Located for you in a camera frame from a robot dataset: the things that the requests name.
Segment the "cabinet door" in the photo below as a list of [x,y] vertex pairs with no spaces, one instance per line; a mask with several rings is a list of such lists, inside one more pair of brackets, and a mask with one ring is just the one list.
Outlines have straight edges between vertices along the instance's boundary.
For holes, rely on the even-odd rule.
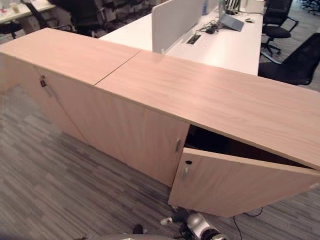
[[86,142],[50,89],[41,86],[41,75],[36,71],[35,67],[10,56],[5,56],[4,60],[8,79],[13,79],[20,83],[40,106],[44,114],[63,132],[82,142]]
[[114,130],[108,119],[112,112],[104,111],[108,104],[97,100],[97,89],[92,85],[60,75],[58,73],[36,68],[45,76],[46,83],[55,94],[57,101],[63,106],[68,116],[78,127],[88,144],[100,151],[124,161]]
[[108,111],[126,163],[171,187],[190,125],[117,97]]
[[83,82],[38,70],[90,145],[172,185],[189,124]]
[[184,148],[169,204],[228,218],[319,182],[317,170]]

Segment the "door handle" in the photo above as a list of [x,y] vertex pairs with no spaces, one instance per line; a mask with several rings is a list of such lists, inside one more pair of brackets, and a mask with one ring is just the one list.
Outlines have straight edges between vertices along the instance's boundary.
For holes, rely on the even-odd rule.
[[191,165],[192,165],[192,161],[190,160],[185,161],[185,166],[182,173],[182,181],[186,180],[189,173],[189,169],[191,168]]
[[51,98],[52,93],[51,93],[50,89],[48,89],[48,85],[46,83],[46,77],[44,75],[41,75],[41,77],[40,77],[40,85],[45,90],[46,94],[48,94],[48,96]]
[[180,143],[181,143],[181,139],[178,138],[176,141],[176,145],[175,145],[175,152],[176,153],[179,151]]
[[53,88],[49,84],[47,84],[46,77],[44,75],[41,75],[40,77],[40,85],[50,98],[54,96],[58,100],[58,96],[56,92],[53,90]]

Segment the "cabinet top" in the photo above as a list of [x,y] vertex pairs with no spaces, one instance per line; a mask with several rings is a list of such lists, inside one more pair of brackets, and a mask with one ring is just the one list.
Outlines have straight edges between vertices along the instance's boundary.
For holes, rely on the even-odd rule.
[[319,92],[49,28],[0,53],[320,170]]
[[319,92],[148,51],[95,86],[320,170]]
[[45,28],[0,45],[0,53],[96,84],[140,49]]

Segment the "white desk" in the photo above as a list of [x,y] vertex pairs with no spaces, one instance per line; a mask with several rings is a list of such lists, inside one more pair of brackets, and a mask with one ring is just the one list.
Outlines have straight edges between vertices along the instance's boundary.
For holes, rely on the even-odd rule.
[[[56,7],[47,0],[35,0],[32,1],[32,4],[39,12],[47,11]],[[7,12],[0,14],[0,24],[32,15],[31,11],[26,5],[19,3],[17,6],[19,8],[18,13],[15,13],[14,10],[9,7],[6,8]]]
[[[245,23],[241,32],[225,28],[213,35],[201,32],[199,34],[202,36],[195,45],[189,45],[180,40],[166,55],[257,75],[263,16],[245,13],[243,15],[236,16],[236,18],[243,21],[251,18],[255,20],[255,23]],[[217,16],[218,13],[215,11],[202,16],[199,23],[193,27],[193,30],[201,28],[203,24],[214,20]],[[151,14],[106,34],[100,39],[152,51]]]

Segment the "gray striped carpet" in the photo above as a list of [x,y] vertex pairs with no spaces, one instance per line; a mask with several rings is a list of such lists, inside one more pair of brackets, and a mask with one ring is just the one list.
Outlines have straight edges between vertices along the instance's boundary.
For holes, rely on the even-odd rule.
[[[320,17],[292,7],[300,25],[293,39],[276,41],[285,58],[320,25]],[[309,86],[320,91],[320,70]],[[16,86],[1,98],[0,240],[71,240],[130,233],[177,236],[161,226],[170,214],[169,188],[63,134]],[[206,215],[232,240],[232,218]],[[320,188],[266,206],[256,217],[236,217],[244,240],[319,240]]]

